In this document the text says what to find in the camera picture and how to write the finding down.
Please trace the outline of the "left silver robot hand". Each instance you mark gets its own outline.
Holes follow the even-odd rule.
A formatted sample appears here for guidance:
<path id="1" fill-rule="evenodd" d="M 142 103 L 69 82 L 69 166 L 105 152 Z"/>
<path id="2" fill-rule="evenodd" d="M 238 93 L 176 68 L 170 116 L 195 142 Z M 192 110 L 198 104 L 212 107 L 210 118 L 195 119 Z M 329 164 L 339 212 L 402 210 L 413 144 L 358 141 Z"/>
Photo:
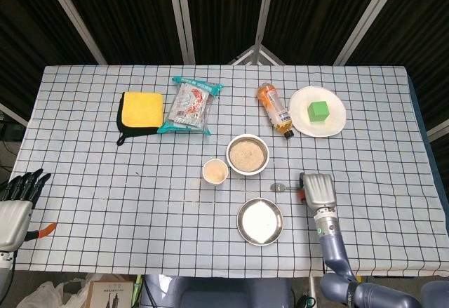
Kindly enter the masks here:
<path id="1" fill-rule="evenodd" d="M 56 229 L 56 223 L 34 231 L 29 228 L 33 210 L 50 177 L 50 173 L 40 168 L 18 175 L 6 184 L 1 192 L 2 253 L 15 252 L 24 242 L 48 236 Z"/>

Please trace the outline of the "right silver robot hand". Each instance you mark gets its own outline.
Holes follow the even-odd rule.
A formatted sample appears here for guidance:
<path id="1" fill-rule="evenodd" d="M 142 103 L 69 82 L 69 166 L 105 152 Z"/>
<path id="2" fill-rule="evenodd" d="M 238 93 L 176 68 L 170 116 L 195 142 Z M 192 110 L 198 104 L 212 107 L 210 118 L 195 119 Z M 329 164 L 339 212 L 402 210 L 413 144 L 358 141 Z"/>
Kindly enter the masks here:
<path id="1" fill-rule="evenodd" d="M 334 211 L 337 206 L 333 181 L 329 174 L 301 173 L 298 195 L 303 204 L 316 212 L 322 209 Z"/>

